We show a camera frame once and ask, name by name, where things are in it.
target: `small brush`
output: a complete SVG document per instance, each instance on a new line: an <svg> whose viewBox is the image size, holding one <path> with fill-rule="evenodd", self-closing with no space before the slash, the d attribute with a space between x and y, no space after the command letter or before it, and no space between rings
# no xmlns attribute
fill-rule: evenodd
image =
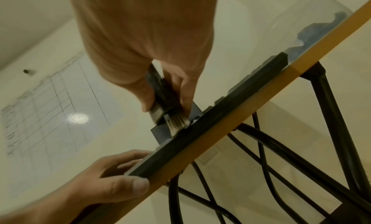
<svg viewBox="0 0 371 224"><path fill-rule="evenodd" d="M179 131L189 126L190 122L183 113L183 108L173 89L160 76L151 64L147 73L147 81L155 91L155 103L150 110L153 122L157 125L167 124L170 134L175 137Z"/></svg>

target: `fingernail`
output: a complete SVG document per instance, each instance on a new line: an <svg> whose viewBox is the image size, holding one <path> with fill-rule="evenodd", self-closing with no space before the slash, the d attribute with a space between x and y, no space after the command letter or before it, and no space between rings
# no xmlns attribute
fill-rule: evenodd
<svg viewBox="0 0 371 224"><path fill-rule="evenodd" d="M150 188L150 181L146 178L138 178L133 181L133 195L144 195Z"/></svg>

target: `black metal base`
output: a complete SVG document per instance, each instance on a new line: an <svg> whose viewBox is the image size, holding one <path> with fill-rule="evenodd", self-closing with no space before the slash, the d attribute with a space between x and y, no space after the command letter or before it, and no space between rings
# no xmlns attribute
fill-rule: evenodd
<svg viewBox="0 0 371 224"><path fill-rule="evenodd" d="M330 131L331 139L334 143L339 161L341 163L342 169L347 179L349 188L344 187L333 178L326 175L324 172L313 166L311 163L300 157L298 154L273 139L269 135L263 133L259 129L259 121L257 114L253 115L254 126L249 126L246 124L240 124L237 130L249 135L250 137L258 141L259 154L260 157L255 155L250 149L243 145L236 137L232 134L228 134L228 137L242 150L244 150L248 155L250 155L256 162L262 165L264 177L268 184L268 187L277 201L277 203L285 210L285 212L298 224L307 224L307 222L298 215L294 209L289 207L279 196L275 187L272 183L270 174L275 176L281 182L283 182L288 188L290 188L294 193L311 205L315 210L325 217L322 224L343 224L348 223L347 220L352 224L357 223L371 223L371 186L368 182L366 173L362 166L361 160L352 141L350 133L347 129L345 121L341 115L339 107L336 103L335 97L331 91L330 85L327 81L325 75L325 69L318 62L313 65L306 73L304 73L302 78L309 80L312 83L313 89L315 91L316 97L318 99L320 108L322 110L323 116L325 118L327 127ZM336 209L332 214L326 212L313 200L307 197L303 192L297 189L294 185L283 178L278 172L268 166L267 160L265 158L264 146L268 147L270 150L275 152L281 158L285 159L288 163L294 166L296 169L301 171L307 177L312 179L327 192L332 194L335 198L342 202L342 205ZM203 177L200 169L196 163L192 164L199 175L203 186L210 198L210 202L206 201L195 194L192 194L182 188L179 188L179 192L187 195L188 197L214 209L218 215L220 222L225 223L223 217L228 217L233 223L241 223L238 221L231 213L227 212L225 209L221 208L216 204L214 197L211 194L209 187L206 184L205 178ZM177 184L177 179L179 176L175 177L176 181L171 181L169 189L169 205L179 207L179 200L176 194L174 195L175 189L172 184ZM180 210L170 207L171 212L179 212L178 214L171 214L172 223L183 223L181 220Z"/></svg>

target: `brush bristles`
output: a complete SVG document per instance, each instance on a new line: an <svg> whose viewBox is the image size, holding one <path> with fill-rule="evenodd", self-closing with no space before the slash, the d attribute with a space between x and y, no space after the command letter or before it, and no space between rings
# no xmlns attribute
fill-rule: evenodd
<svg viewBox="0 0 371 224"><path fill-rule="evenodd" d="M165 121L169 127L172 137L177 135L179 131L189 126L190 122L183 113L178 113L174 116L165 115Z"/></svg>

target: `printed chart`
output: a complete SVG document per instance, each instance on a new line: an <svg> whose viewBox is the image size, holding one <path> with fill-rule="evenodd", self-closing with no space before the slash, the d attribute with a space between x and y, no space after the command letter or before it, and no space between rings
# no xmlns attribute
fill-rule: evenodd
<svg viewBox="0 0 371 224"><path fill-rule="evenodd" d="M122 112L86 54L1 112L10 195L50 175L108 129Z"/></svg>

